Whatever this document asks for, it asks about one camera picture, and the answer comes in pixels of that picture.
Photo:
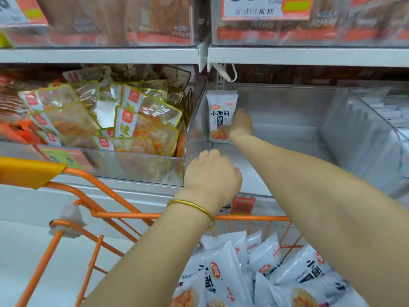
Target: person's right arm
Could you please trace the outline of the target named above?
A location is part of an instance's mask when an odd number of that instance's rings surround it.
[[[337,166],[254,137],[244,110],[228,133],[300,233],[368,304],[409,306],[409,211]]]

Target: orange shopping cart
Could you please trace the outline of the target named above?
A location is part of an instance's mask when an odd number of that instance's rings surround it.
[[[129,212],[106,211],[97,202],[85,195],[85,193],[83,193],[81,190],[66,184],[53,182],[52,179],[59,174],[70,174],[84,178],[95,187],[103,191],[106,195],[117,201],[127,210],[129,210]],[[104,222],[113,227],[126,239],[129,239],[133,243],[136,243],[138,241],[138,239],[142,236],[142,233],[138,232],[134,227],[124,221],[124,219],[139,219],[141,220],[141,222],[144,222],[147,226],[150,227],[153,225],[154,220],[158,219],[161,216],[161,214],[159,213],[141,213],[132,204],[126,201],[123,197],[119,196],[112,189],[110,189],[90,173],[79,169],[69,168],[64,164],[0,157],[0,184],[27,187],[35,190],[41,187],[47,187],[67,191],[78,198],[72,203],[72,207],[74,208],[73,211],[75,211],[78,206],[85,207],[90,211],[92,217],[102,219]],[[284,222],[286,224],[284,227],[279,226],[284,229],[284,233],[282,234],[282,237],[280,239],[281,248],[287,249],[288,252],[286,252],[286,254],[288,255],[294,248],[302,247],[302,245],[299,245],[299,242],[302,238],[301,236],[295,239],[294,243],[283,244],[289,230],[292,227],[291,221],[288,219],[288,217],[285,216],[218,215],[216,216],[216,221],[219,224],[223,223],[223,225],[216,226],[215,228],[218,228],[219,231],[221,229],[225,229],[229,232],[232,232],[233,222],[240,221],[241,226],[243,226],[243,222],[247,222],[248,225],[245,226],[247,228],[248,234],[250,234],[250,232],[252,231],[252,222],[253,224],[263,223],[266,226],[264,239],[266,239],[269,233],[272,232],[272,227],[277,226],[275,225],[276,222],[278,222],[279,224],[283,224]],[[99,267],[96,265],[96,260],[98,258],[100,249],[105,248],[113,254],[116,254],[118,256],[118,259],[124,256],[123,252],[119,251],[111,244],[105,242],[104,236],[95,236],[88,230],[84,229],[84,225],[85,224],[82,221],[78,221],[77,219],[75,219],[75,216],[72,218],[61,217],[60,219],[51,220],[49,222],[49,227],[51,229],[54,229],[54,236],[51,238],[48,247],[46,248],[16,307],[27,306],[32,294],[34,293],[38,283],[40,282],[44,271],[47,269],[50,259],[53,257],[54,251],[57,249],[60,241],[62,239],[65,239],[65,237],[74,238],[83,235],[95,242],[94,252],[90,254],[91,259],[88,268],[84,267],[86,273],[80,293],[77,296],[75,304],[76,307],[80,306],[83,300],[86,299],[85,293],[89,284],[89,280],[91,278],[91,274],[93,274],[94,271],[98,271],[101,274],[108,274],[108,271],[106,271],[103,267]],[[206,234],[215,236],[215,232],[213,230],[210,230],[209,233]]]

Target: white floor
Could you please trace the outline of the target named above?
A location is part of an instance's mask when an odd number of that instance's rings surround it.
[[[14,307],[37,267],[52,236],[48,228],[0,221],[0,305]],[[122,252],[132,242],[104,238]],[[79,294],[95,243],[85,237],[62,238],[53,255],[29,307],[73,307]],[[101,248],[97,266],[110,270],[119,257]],[[92,273],[87,293],[90,293],[104,275]]]

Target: gold bracelet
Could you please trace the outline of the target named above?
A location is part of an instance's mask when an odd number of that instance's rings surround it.
[[[201,206],[198,206],[195,203],[191,203],[190,201],[179,200],[179,199],[174,199],[174,200],[169,201],[168,204],[166,205],[166,207],[169,207],[170,205],[172,205],[174,203],[180,203],[182,205],[190,206],[192,208],[195,208],[195,209],[203,212],[205,215],[207,215],[207,217],[211,220],[212,225],[207,227],[206,230],[212,229],[215,226],[216,221],[215,221],[214,217],[205,208],[202,208]]]

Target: forearm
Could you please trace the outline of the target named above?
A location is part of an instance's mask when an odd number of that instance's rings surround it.
[[[323,160],[251,135],[232,142],[305,239],[361,295],[373,306],[393,306],[393,301],[403,305],[393,296],[409,291],[409,269],[401,266],[409,256],[407,211],[364,180]]]
[[[185,191],[175,196],[198,205],[206,198]],[[209,218],[197,209],[170,205],[82,306],[170,306],[183,269],[208,225]]]

